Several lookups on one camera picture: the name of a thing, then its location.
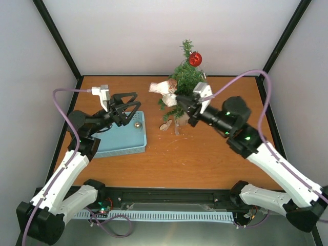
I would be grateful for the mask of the clear plastic battery box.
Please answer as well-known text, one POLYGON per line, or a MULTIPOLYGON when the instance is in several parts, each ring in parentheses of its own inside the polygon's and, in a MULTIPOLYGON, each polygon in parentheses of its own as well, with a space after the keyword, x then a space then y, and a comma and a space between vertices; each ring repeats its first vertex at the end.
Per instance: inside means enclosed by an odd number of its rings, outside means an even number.
POLYGON ((179 136, 180 135, 180 132, 179 132, 179 121, 177 119, 175 120, 174 132, 175 132, 175 135, 176 136, 179 136))

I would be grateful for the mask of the small green christmas tree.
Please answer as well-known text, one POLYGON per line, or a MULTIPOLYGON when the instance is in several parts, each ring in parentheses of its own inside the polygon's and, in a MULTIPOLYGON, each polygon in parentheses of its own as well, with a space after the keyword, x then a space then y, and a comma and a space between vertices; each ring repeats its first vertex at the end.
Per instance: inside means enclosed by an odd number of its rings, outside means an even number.
MULTIPOLYGON (((177 66, 169 76, 169 79, 173 81, 173 94, 182 96, 191 96, 192 91, 199 82, 206 81, 205 73, 200 69, 202 63, 202 56, 198 51, 193 49, 192 41, 186 39, 182 42, 182 50, 184 55, 184 60, 179 66, 177 66)), ((162 116, 164 121, 167 121, 170 117, 175 120, 182 119, 184 111, 181 106, 169 105, 169 97, 162 96, 158 101, 160 109, 164 110, 169 108, 169 111, 162 116)))

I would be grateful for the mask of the snowman ornament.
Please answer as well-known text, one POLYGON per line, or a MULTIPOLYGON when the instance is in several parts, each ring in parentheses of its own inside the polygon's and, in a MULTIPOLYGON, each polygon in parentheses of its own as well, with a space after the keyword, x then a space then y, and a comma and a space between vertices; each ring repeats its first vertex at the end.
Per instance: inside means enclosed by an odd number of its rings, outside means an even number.
POLYGON ((168 107, 177 105, 176 94, 177 80, 169 78, 163 84, 162 101, 168 107))

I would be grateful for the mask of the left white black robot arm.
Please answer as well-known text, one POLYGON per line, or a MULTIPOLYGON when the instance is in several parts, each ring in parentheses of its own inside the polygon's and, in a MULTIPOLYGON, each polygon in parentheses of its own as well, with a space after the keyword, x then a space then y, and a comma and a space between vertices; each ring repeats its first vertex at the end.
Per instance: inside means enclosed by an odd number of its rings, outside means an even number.
POLYGON ((55 244, 76 213, 90 204, 102 206, 107 200, 105 184, 94 179, 87 180, 69 197, 66 195, 98 150, 100 139, 94 134, 111 129, 113 124, 128 125, 141 103, 135 92, 113 96, 107 89, 93 88, 89 92, 99 96, 102 109, 93 115, 80 110, 62 114, 71 134, 64 158, 30 202, 21 202, 16 209, 22 245, 26 245, 27 237, 55 244))

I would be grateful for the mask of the beige wooden heart ornament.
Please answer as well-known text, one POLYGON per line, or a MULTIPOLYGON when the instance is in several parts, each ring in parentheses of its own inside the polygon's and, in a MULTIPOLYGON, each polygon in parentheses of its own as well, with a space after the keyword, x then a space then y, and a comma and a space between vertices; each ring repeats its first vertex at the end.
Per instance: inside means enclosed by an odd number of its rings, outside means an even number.
POLYGON ((169 119, 167 122, 163 123, 163 124, 159 127, 159 129, 160 129, 161 131, 166 131, 166 130, 170 127, 171 123, 172 123, 172 120, 169 119))

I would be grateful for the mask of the red ball ornament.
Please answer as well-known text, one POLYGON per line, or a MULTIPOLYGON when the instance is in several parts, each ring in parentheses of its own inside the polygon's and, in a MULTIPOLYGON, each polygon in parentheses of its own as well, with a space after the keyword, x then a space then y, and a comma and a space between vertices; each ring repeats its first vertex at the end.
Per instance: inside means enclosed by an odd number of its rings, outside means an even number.
POLYGON ((189 56, 189 64, 193 67, 198 67, 202 63, 202 56, 198 52, 192 52, 189 56))

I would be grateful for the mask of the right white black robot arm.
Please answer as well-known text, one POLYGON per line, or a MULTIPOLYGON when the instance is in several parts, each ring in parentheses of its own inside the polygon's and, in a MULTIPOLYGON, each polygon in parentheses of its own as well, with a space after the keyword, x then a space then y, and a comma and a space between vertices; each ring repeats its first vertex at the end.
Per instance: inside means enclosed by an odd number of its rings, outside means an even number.
POLYGON ((230 190, 236 206, 262 207, 285 216, 303 232, 312 231, 327 208, 327 187, 300 173, 259 129, 248 124, 251 110, 240 96, 225 100, 221 110, 201 102, 199 97, 178 96, 176 100, 188 114, 191 126, 202 121, 213 127, 236 154, 261 168, 283 188, 283 192, 276 192, 239 181, 230 190))

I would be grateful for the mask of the clear angel ornament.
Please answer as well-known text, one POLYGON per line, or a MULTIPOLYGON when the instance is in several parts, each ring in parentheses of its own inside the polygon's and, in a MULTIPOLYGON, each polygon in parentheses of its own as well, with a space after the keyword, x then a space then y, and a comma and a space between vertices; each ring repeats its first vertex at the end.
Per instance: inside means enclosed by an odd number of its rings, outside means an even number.
POLYGON ((163 81, 160 83, 150 83, 149 92, 158 94, 169 94, 169 83, 168 81, 163 81))

